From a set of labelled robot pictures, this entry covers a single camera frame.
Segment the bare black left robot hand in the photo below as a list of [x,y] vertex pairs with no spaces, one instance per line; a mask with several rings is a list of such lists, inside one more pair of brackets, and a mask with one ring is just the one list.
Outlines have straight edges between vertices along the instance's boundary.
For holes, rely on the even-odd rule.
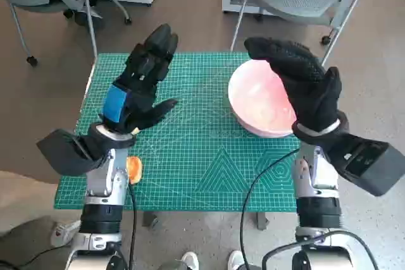
[[177,105],[173,98],[155,104],[158,83],[169,72],[177,44],[178,35],[165,23],[134,47],[124,71],[111,84],[100,114],[108,129],[126,134],[150,128]]

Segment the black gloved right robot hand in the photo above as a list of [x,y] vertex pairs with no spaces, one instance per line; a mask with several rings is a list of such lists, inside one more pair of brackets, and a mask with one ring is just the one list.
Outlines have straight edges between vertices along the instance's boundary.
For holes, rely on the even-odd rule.
[[336,67],[324,70],[309,48],[289,40],[250,37],[244,46],[251,59],[267,61],[280,77],[298,123],[322,132],[338,120],[342,83]]

